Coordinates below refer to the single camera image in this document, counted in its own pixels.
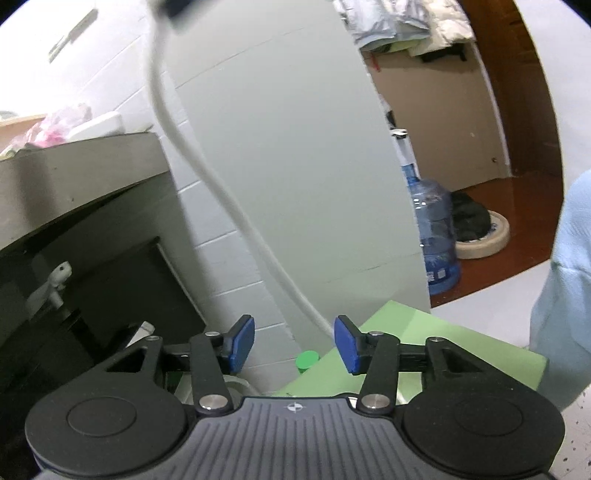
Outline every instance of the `reddish-brown floor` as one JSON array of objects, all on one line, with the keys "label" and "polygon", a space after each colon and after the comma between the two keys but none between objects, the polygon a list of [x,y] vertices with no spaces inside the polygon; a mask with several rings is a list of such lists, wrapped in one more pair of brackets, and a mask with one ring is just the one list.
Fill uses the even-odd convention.
[{"label": "reddish-brown floor", "polygon": [[528,173],[487,181],[464,192],[509,220],[511,240],[495,255],[461,260],[461,280],[451,290],[431,297],[432,307],[517,275],[548,260],[552,251],[563,200],[561,178]]}]

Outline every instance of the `white hose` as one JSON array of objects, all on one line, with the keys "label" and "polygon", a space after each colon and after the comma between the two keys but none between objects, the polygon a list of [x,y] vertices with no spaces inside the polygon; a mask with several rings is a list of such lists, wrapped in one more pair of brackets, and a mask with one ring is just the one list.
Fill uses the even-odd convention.
[{"label": "white hose", "polygon": [[222,179],[204,160],[203,153],[185,140],[183,134],[178,130],[171,118],[164,103],[163,87],[160,80],[160,66],[163,62],[164,42],[167,36],[168,25],[166,20],[160,18],[157,13],[154,13],[154,23],[155,25],[150,34],[150,43],[147,48],[147,83],[150,103],[162,130],[177,151],[191,165],[197,176],[207,186],[217,201],[225,208],[249,244],[256,249],[269,269],[269,273],[283,288],[289,298],[320,330],[332,339],[334,337],[332,323],[325,319],[300,291],[279,263],[279,260],[277,260],[277,257],[275,257],[259,231],[249,220],[246,212],[242,210],[238,201],[226,188]]}]

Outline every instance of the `gray ribbed panel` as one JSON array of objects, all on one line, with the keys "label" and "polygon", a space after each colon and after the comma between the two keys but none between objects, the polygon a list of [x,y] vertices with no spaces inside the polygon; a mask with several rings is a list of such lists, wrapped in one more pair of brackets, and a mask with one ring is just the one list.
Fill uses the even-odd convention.
[{"label": "gray ribbed panel", "polygon": [[[294,403],[303,408],[290,411]],[[198,422],[173,456],[126,480],[456,478],[417,457],[388,420],[362,417],[344,398],[247,398],[231,415]]]}]

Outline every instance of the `blue water bottle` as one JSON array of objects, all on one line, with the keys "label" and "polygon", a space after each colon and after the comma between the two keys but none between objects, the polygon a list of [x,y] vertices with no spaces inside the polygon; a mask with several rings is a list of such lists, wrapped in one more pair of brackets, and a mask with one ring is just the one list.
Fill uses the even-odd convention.
[{"label": "blue water bottle", "polygon": [[461,276],[456,255],[451,194],[436,181],[419,178],[406,130],[397,128],[391,131],[391,135],[413,201],[429,295],[443,293],[452,288]]}]

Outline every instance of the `green bottle cap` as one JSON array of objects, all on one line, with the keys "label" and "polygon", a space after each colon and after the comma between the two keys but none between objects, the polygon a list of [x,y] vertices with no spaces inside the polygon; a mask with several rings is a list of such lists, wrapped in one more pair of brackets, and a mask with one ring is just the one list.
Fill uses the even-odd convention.
[{"label": "green bottle cap", "polygon": [[306,350],[297,356],[295,359],[295,366],[302,374],[318,360],[320,360],[320,355],[318,355],[318,352],[315,352],[314,350]]}]

